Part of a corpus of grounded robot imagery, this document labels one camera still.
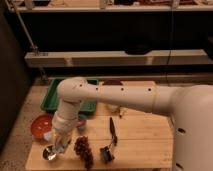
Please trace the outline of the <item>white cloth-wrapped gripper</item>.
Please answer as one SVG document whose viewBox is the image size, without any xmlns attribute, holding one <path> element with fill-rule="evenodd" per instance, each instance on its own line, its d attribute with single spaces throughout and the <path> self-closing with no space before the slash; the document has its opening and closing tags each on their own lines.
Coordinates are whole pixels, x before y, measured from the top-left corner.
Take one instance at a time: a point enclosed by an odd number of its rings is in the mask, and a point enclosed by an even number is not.
<svg viewBox="0 0 213 171">
<path fill-rule="evenodd" d="M 81 104 L 79 102 L 59 101 L 58 108 L 52 120 L 52 129 L 56 132 L 53 134 L 53 151 L 59 152 L 60 135 L 70 134 L 76 127 L 80 108 Z M 63 139 L 63 152 L 67 151 L 71 141 L 71 135 Z"/>
</svg>

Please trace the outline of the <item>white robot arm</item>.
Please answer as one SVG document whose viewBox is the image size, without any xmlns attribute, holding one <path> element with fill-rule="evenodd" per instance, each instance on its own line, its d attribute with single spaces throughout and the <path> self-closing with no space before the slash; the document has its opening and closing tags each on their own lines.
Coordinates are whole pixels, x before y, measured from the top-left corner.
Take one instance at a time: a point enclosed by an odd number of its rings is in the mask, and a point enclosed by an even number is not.
<svg viewBox="0 0 213 171">
<path fill-rule="evenodd" d="M 93 85 L 83 77 L 57 86 L 59 105 L 52 120 L 53 148 L 66 151 L 86 101 L 174 117 L 172 171 L 213 171 L 213 85 L 188 87 Z"/>
</svg>

